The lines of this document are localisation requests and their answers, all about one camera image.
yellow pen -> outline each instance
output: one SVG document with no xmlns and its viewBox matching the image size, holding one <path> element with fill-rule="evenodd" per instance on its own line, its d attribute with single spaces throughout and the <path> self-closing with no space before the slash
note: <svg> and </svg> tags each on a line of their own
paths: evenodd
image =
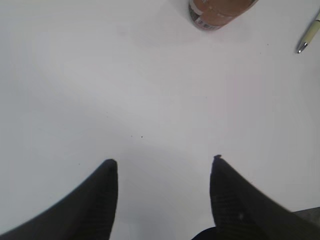
<svg viewBox="0 0 320 240">
<path fill-rule="evenodd" d="M 312 39 L 320 29 L 320 13 L 316 16 L 313 23 L 310 25 L 309 29 L 306 31 L 305 35 L 303 36 L 299 47 L 297 49 L 297 53 L 300 54 L 305 48 L 311 43 Z"/>
</svg>

white table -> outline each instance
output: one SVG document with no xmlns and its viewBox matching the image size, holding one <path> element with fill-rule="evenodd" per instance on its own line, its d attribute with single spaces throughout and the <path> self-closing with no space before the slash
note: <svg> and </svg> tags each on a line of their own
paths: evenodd
<svg viewBox="0 0 320 240">
<path fill-rule="evenodd" d="M 318 0 L 261 0 L 216 32 L 187 0 L 0 2 L 0 232 L 118 161 L 111 240 L 213 226 L 223 157 L 291 211 L 320 206 Z"/>
</svg>

jar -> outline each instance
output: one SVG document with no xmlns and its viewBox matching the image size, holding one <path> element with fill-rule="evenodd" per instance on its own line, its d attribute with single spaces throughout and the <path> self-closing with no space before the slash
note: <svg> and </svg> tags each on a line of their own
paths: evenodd
<svg viewBox="0 0 320 240">
<path fill-rule="evenodd" d="M 218 30 L 251 8 L 258 0 L 189 0 L 193 23 L 203 30 Z"/>
</svg>

brown jar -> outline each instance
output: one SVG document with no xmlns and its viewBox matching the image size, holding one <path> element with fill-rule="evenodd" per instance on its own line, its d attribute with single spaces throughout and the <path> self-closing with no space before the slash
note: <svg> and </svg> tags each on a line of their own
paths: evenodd
<svg viewBox="0 0 320 240">
<path fill-rule="evenodd" d="M 203 30 L 217 30 L 252 7 L 258 0 L 189 0 L 194 24 Z"/>
</svg>

silver pen tip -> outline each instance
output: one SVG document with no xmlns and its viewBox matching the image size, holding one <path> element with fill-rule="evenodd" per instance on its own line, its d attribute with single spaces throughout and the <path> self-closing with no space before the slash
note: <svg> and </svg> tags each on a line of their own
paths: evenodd
<svg viewBox="0 0 320 240">
<path fill-rule="evenodd" d="M 296 52 L 297 54 L 300 54 L 305 48 L 308 46 L 307 42 L 302 42 L 298 48 L 298 51 Z"/>
</svg>

